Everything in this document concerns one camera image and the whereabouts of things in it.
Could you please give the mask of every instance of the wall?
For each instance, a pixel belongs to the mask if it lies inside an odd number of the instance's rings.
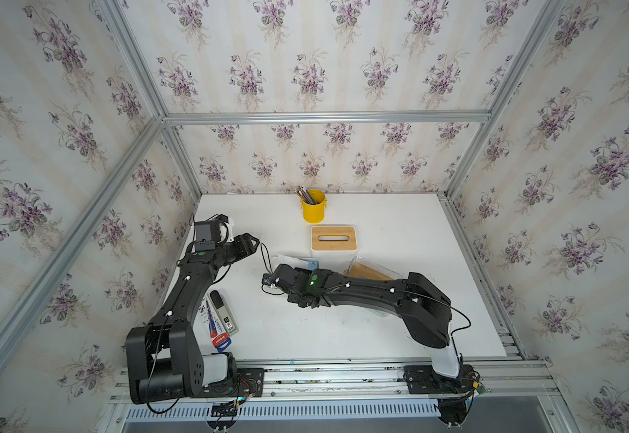
[[[0,2],[0,322],[149,120],[99,13]],[[95,429],[191,210],[154,143],[0,377],[0,432]]]
[[[566,3],[455,201],[584,432],[629,432],[629,1]]]
[[[443,191],[478,123],[186,126],[208,193]]]

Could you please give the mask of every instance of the wooden board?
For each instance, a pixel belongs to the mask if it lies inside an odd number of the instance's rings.
[[[353,226],[314,226],[311,230],[312,251],[356,251]],[[348,240],[321,240],[322,236],[347,236]]]

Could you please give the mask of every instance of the aluminum frame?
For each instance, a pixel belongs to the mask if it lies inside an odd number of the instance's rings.
[[[468,149],[458,163],[457,171],[447,186],[447,195],[455,198],[460,190],[461,185],[466,180],[468,172],[473,166],[479,151],[483,148],[483,144],[488,139],[488,134],[497,124],[500,115],[509,104],[512,94],[517,90],[521,79],[526,73],[531,61],[535,57],[538,48],[545,41],[548,31],[558,19],[560,11],[564,6],[565,0],[547,0],[536,17],[531,30],[528,32],[527,39],[521,46],[519,53],[515,56],[514,65],[512,65],[509,73],[505,77],[502,85],[497,91],[492,104],[490,104],[490,112],[492,118],[480,126],[478,133],[473,141],[469,144]]]
[[[50,256],[40,272],[18,299],[0,325],[0,374],[16,354],[25,334],[40,315],[72,264],[88,244],[109,207],[128,183],[138,162],[146,155],[163,126],[162,117],[153,117],[136,138],[112,174],[105,180],[86,210],[78,217],[66,239]]]
[[[288,113],[170,113],[170,126],[259,125],[274,123],[386,123],[386,122],[487,122],[488,110],[432,111],[316,111]]]

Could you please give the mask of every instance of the yellow pencil holder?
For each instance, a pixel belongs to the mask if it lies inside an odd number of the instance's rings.
[[[326,195],[318,189],[308,189],[308,193],[316,204],[307,204],[300,199],[300,207],[302,208],[302,216],[305,221],[310,224],[316,224],[324,219],[324,208],[326,207]]]

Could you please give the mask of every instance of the metal bar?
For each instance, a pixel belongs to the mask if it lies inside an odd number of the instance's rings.
[[[146,66],[146,62],[136,43],[136,38],[131,32],[127,18],[122,12],[119,3],[116,0],[100,0],[100,5],[108,27],[118,43],[119,52],[128,66],[129,73],[140,85],[140,92],[146,99],[147,107],[151,109],[154,116],[165,115],[167,108],[156,88],[153,75],[151,75]]]
[[[468,170],[473,165],[475,159],[478,157],[479,151],[483,147],[488,134],[492,130],[493,126],[497,123],[498,118],[504,111],[505,107],[509,103],[509,99],[517,89],[521,78],[526,72],[528,65],[533,60],[538,48],[548,35],[552,24],[557,20],[560,10],[564,5],[564,0],[548,0],[540,10],[538,17],[536,17],[530,32],[527,35],[526,41],[521,46],[521,50],[514,58],[514,64],[504,78],[502,85],[497,91],[494,101],[490,105],[490,113],[492,118],[487,120],[486,124],[481,127],[478,134],[476,134],[473,142],[469,145],[463,158],[457,167],[457,172],[449,181],[447,186],[447,195],[454,198],[460,189],[461,184],[468,175]]]
[[[473,275],[473,279],[478,286],[478,291],[483,297],[483,302],[486,307],[489,307],[488,313],[491,317],[498,320],[502,326],[508,329],[509,334],[512,336],[512,339],[514,339],[514,345],[517,347],[520,356],[525,358],[526,351],[524,350],[524,345],[514,329],[514,324],[512,324],[512,321],[509,320],[509,313],[507,313],[507,310],[505,310],[499,300],[499,293],[494,287],[494,284],[492,284],[492,280],[488,276],[488,271],[485,269],[485,265],[478,258],[475,247],[470,241],[466,230],[463,228],[463,224],[461,224],[456,208],[454,208],[453,203],[449,202],[447,197],[440,196],[440,202],[444,206],[449,226],[451,226],[451,229],[454,232],[454,237],[457,239],[458,246],[463,252],[466,264],[468,264],[469,270]]]
[[[86,210],[69,230],[67,238],[50,256],[30,287],[0,325],[0,373],[23,342],[25,334],[42,313],[52,293],[88,244],[115,198],[128,183],[136,164],[146,154],[162,128],[161,117],[154,117],[131,145],[113,173],[105,180]]]
[[[538,401],[553,433],[580,433],[561,395],[543,395],[538,397]]]
[[[169,126],[255,125],[270,123],[386,123],[386,122],[485,122],[487,110],[435,111],[321,111],[292,113],[170,113]]]
[[[187,154],[184,144],[182,144],[182,140],[179,135],[177,135],[177,131],[172,127],[165,127],[162,134],[167,143],[167,149],[170,151],[172,159],[175,161],[175,165],[177,165],[177,168],[180,170],[182,177],[187,182],[189,193],[192,195],[194,204],[196,205],[201,198],[201,186],[198,184],[197,173],[194,171],[194,166],[189,160],[189,155]]]

